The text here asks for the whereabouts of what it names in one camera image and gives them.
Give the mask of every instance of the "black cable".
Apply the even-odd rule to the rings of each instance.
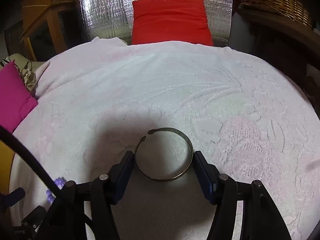
[[[54,183],[54,181],[50,178],[48,173],[44,170],[41,164],[36,160],[36,158],[28,151],[27,148],[23,146],[23,144],[15,138],[11,133],[9,133],[6,129],[4,129],[0,125],[0,140],[4,142],[9,148],[11,148],[15,153],[17,153],[34,171],[35,174],[42,180],[42,182],[48,187],[48,189],[55,194],[57,198],[62,200],[70,210],[75,213],[76,215],[80,216],[83,221],[93,230],[93,223],[92,220],[83,212],[78,210],[73,203],[70,202],[67,198],[61,194],[60,189]]]

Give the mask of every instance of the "reflective insulation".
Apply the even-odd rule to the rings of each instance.
[[[79,0],[87,38],[119,37],[130,43],[134,0]],[[204,0],[212,38],[226,45],[230,34],[232,0]]]

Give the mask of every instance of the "black mount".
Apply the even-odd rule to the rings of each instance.
[[[96,240],[120,240],[110,205],[116,205],[123,197],[133,166],[133,152],[127,151],[108,174],[83,184],[68,181],[62,188],[63,194],[79,210],[84,211],[84,201],[91,202]],[[200,151],[194,153],[193,167],[204,197],[217,205],[207,240],[232,239],[237,201],[244,201],[240,240],[291,239],[281,214],[260,180],[251,184],[234,181],[208,164]],[[85,224],[57,198],[36,234],[35,240],[40,239],[85,240]]]

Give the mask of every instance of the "bolt head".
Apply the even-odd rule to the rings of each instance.
[[[99,176],[99,179],[100,180],[106,180],[106,179],[108,179],[109,178],[109,176],[107,175],[107,174],[101,174],[100,176]]]
[[[69,181],[67,181],[67,182],[65,183],[65,186],[66,186],[66,187],[72,187],[74,184],[75,184],[74,181],[69,180]]]
[[[222,173],[222,174],[219,175],[219,178],[222,179],[222,180],[227,180],[227,179],[229,179],[229,176],[227,174],[223,174]]]
[[[260,187],[262,185],[262,182],[258,179],[256,179],[254,182],[253,182],[255,185],[257,185],[258,187]]]

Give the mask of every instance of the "magenta pillow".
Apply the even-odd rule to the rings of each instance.
[[[8,63],[0,71],[0,125],[12,133],[37,105],[14,62]]]

